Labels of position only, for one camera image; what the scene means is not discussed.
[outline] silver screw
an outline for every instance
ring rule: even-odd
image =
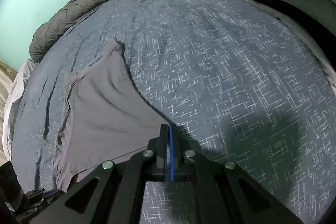
[[[187,157],[187,158],[192,158],[192,157],[195,157],[196,153],[194,150],[187,150],[184,152],[184,155]]]
[[[224,163],[224,166],[226,169],[234,169],[236,167],[236,164],[233,161],[227,161],[226,163]]]
[[[102,164],[101,166],[103,166],[103,168],[104,168],[105,170],[106,170],[106,169],[110,169],[110,168],[112,168],[112,166],[113,166],[113,162],[110,161],[110,160],[106,160],[106,161],[103,162],[103,164]]]
[[[154,154],[154,152],[152,150],[149,150],[149,149],[147,149],[143,152],[143,155],[144,155],[145,158],[150,158],[151,156],[153,156],[153,154]]]

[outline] wooden edge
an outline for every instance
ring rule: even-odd
[[[2,69],[12,80],[15,79],[17,72],[1,61],[0,61],[0,69]]]

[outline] mattress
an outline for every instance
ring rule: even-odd
[[[12,163],[55,188],[63,78],[116,37],[137,90],[210,160],[233,160],[305,224],[336,194],[336,98],[310,50],[244,0],[109,0],[46,53],[21,100]],[[192,188],[148,183],[141,223],[195,223]]]

